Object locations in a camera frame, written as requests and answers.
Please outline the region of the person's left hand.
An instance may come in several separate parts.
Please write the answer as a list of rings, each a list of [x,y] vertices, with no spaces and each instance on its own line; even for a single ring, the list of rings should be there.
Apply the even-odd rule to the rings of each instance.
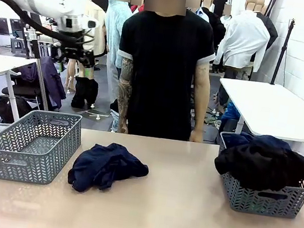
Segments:
[[[194,129],[191,131],[191,135],[189,138],[190,142],[197,142],[197,143],[202,143],[203,140],[203,131]]]

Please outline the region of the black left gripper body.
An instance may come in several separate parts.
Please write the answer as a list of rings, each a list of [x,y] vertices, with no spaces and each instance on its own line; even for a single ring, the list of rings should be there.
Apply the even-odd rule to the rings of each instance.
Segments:
[[[94,67],[95,57],[93,51],[78,48],[57,47],[52,45],[51,58],[54,62],[65,62],[67,60],[79,61],[85,67]]]

